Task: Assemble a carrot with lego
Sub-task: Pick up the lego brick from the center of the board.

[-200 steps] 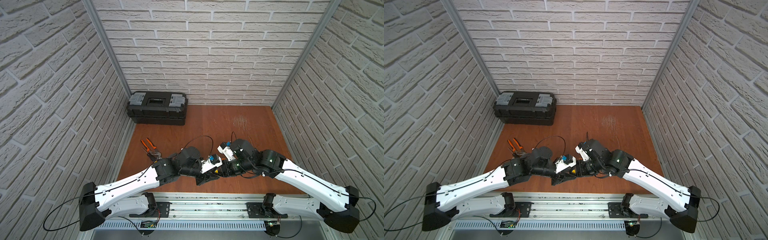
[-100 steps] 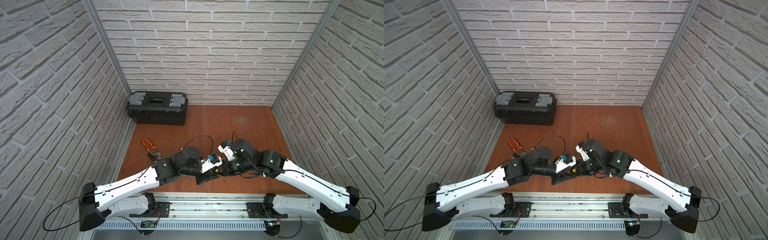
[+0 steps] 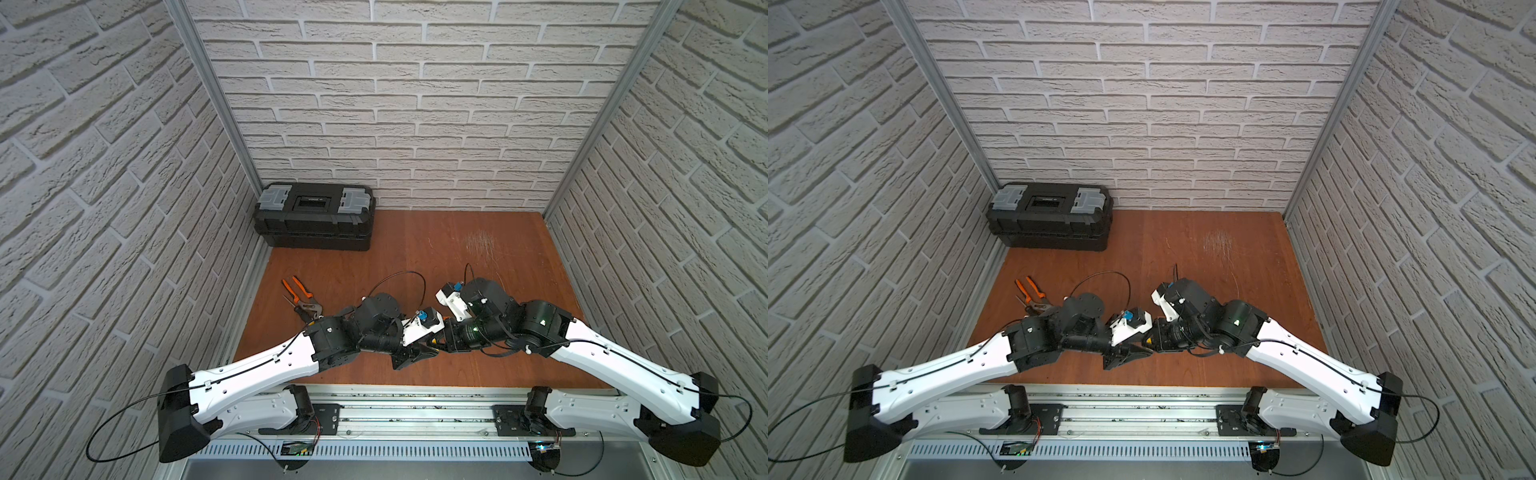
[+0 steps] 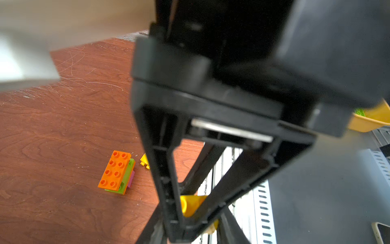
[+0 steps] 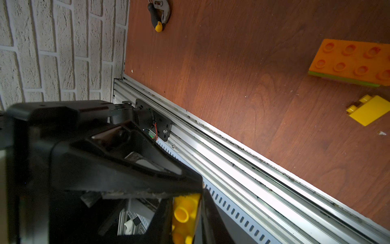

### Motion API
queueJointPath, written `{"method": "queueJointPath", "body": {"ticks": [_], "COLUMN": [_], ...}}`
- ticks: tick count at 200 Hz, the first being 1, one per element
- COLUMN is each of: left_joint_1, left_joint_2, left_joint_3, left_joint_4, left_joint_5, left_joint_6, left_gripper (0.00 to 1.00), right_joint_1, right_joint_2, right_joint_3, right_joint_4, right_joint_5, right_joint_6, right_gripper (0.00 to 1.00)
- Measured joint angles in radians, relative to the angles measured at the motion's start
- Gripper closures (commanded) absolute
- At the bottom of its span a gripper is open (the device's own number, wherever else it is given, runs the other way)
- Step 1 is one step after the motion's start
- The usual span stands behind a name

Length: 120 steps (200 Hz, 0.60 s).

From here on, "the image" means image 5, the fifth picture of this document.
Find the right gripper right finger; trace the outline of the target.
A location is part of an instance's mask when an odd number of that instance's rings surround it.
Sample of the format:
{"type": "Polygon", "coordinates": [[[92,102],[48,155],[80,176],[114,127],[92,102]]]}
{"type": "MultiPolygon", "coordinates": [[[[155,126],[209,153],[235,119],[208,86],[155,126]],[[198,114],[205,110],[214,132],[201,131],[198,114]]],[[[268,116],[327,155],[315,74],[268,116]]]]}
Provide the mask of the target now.
{"type": "Polygon", "coordinates": [[[234,244],[219,214],[213,197],[203,189],[201,206],[202,242],[203,244],[234,244]]]}

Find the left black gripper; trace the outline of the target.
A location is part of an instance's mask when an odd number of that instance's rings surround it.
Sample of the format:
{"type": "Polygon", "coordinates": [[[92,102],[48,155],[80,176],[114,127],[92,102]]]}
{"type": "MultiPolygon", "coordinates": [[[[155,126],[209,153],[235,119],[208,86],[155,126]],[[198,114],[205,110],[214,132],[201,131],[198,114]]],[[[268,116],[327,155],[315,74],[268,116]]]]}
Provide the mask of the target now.
{"type": "Polygon", "coordinates": [[[63,243],[83,221],[83,192],[107,198],[201,193],[202,176],[131,120],[120,104],[32,102],[5,112],[9,243],[63,243]]]}

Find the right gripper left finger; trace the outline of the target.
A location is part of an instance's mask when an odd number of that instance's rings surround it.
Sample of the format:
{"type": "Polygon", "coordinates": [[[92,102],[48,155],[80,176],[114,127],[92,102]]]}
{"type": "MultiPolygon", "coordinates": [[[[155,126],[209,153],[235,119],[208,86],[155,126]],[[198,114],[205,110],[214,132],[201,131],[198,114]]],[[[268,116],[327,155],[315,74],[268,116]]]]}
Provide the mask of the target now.
{"type": "Polygon", "coordinates": [[[172,244],[173,199],[162,199],[143,235],[144,244],[172,244]]]}

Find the yellow lego brick front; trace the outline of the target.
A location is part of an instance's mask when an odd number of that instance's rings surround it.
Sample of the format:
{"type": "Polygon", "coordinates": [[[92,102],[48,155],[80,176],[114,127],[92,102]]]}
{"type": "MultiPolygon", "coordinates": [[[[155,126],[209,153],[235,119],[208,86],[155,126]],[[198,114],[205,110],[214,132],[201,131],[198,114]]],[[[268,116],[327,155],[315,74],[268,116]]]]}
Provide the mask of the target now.
{"type": "Polygon", "coordinates": [[[174,244],[192,244],[199,222],[201,194],[179,196],[173,200],[172,240],[174,244]]]}

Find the orange lego brick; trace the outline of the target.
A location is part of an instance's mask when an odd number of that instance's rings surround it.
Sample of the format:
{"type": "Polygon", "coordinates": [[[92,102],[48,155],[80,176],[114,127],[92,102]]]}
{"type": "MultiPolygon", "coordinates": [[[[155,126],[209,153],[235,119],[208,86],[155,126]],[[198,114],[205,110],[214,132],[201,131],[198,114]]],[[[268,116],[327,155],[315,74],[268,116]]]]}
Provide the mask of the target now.
{"type": "Polygon", "coordinates": [[[323,40],[309,71],[390,85],[390,45],[323,40]]]}

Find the long green lego brick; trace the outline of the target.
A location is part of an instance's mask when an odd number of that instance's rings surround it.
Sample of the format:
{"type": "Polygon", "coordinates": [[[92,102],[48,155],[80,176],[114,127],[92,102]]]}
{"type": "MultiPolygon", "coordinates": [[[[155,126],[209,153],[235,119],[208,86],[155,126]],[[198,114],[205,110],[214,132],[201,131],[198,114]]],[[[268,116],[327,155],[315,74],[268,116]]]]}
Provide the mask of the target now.
{"type": "Polygon", "coordinates": [[[360,81],[360,80],[356,80],[356,79],[340,77],[340,76],[335,76],[335,75],[329,75],[329,74],[324,74],[324,73],[318,73],[318,72],[313,72],[313,71],[309,71],[308,74],[312,75],[312,76],[316,76],[316,77],[321,77],[324,79],[346,82],[346,83],[350,83],[350,84],[362,85],[362,86],[367,86],[367,87],[380,87],[381,86],[380,84],[375,84],[375,83],[370,83],[370,82],[366,82],[366,81],[360,81]]]}

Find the small yellow lego brick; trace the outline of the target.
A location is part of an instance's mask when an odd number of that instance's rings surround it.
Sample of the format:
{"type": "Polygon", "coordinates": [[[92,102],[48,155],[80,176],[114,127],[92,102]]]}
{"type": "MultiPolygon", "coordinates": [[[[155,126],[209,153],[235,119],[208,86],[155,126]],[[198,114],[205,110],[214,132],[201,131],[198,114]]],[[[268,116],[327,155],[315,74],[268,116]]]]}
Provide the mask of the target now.
{"type": "Polygon", "coordinates": [[[347,108],[348,116],[367,126],[390,111],[390,103],[380,96],[365,95],[359,99],[359,106],[347,108]]]}

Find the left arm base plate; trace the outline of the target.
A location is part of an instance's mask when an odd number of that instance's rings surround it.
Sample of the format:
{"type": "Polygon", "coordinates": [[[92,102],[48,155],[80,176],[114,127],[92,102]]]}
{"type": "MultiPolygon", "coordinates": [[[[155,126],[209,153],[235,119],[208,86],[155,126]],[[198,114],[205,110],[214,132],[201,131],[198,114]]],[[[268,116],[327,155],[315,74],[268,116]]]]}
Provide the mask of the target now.
{"type": "Polygon", "coordinates": [[[143,100],[136,99],[134,106],[129,101],[124,101],[120,114],[122,121],[131,120],[145,133],[153,132],[154,140],[160,138],[164,142],[168,141],[172,121],[143,100]]]}

